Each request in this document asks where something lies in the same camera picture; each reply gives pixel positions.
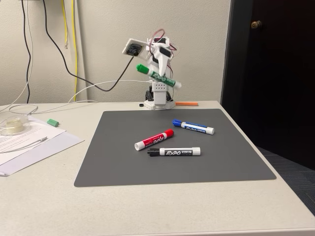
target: black marker cap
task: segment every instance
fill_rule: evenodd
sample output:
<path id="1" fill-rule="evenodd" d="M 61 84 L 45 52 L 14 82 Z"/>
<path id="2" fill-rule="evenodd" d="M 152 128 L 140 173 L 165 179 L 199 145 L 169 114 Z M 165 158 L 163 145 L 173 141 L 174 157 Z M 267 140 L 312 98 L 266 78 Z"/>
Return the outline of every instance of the black marker cap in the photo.
<path id="1" fill-rule="evenodd" d="M 151 148 L 147 151 L 150 156 L 159 156 L 159 148 Z"/>

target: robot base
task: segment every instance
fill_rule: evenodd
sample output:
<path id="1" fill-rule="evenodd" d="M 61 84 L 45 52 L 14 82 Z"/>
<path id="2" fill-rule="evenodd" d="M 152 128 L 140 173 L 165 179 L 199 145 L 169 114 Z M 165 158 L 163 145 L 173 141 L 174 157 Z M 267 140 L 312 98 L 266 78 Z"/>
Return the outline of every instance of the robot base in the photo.
<path id="1" fill-rule="evenodd" d="M 144 102 L 144 106 L 146 108 L 149 108 L 150 110 L 156 110 L 156 109 L 172 109 L 173 107 L 175 107 L 175 101 L 169 101 L 169 102 L 166 102 L 166 105 L 165 106 L 156 106 L 154 104 L 154 101 L 150 102 L 148 100 L 146 100 Z"/>

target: red marker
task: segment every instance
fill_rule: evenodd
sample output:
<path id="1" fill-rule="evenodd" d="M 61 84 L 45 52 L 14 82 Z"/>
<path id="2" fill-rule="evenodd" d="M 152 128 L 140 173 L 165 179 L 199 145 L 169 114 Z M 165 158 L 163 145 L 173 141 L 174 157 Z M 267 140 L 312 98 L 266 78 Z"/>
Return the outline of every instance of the red marker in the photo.
<path id="1" fill-rule="evenodd" d="M 136 144 L 134 144 L 134 148 L 137 150 L 137 151 L 140 151 L 141 149 L 144 149 L 144 148 L 147 148 L 153 144 L 157 144 L 169 137 L 172 137 L 174 135 L 174 131 L 172 129 L 168 129 L 168 130 L 165 130 L 163 133 L 160 133 L 160 134 L 156 134 L 152 137 L 149 137 L 145 140 L 142 140 Z"/>

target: white table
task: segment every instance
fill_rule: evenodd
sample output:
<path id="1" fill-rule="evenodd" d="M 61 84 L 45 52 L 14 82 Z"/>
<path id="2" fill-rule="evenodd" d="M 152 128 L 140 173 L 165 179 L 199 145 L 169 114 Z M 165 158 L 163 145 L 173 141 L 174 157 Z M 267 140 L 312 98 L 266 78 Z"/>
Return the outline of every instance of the white table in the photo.
<path id="1" fill-rule="evenodd" d="M 57 105 L 39 104 L 39 111 Z M 220 108 L 245 136 L 216 101 L 178 108 Z M 74 104 L 63 109 L 34 117 L 57 120 L 60 128 L 85 141 L 0 177 L 1 236 L 315 236 L 315 217 L 247 136 L 276 180 L 74 187 L 102 112 L 146 108 L 131 102 Z M 2 113 L 0 119 L 11 115 Z"/>

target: gray mat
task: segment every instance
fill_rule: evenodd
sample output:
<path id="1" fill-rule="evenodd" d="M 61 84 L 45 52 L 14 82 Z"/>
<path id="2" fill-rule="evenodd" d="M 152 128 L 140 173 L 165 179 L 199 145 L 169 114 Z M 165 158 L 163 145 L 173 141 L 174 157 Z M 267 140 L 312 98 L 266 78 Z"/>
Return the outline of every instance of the gray mat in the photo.
<path id="1" fill-rule="evenodd" d="M 215 129 L 214 135 L 175 127 L 173 119 Z M 201 156 L 150 157 L 134 144 L 173 129 L 152 148 L 200 147 Z M 267 180 L 276 176 L 220 109 L 104 112 L 75 180 L 76 187 Z"/>

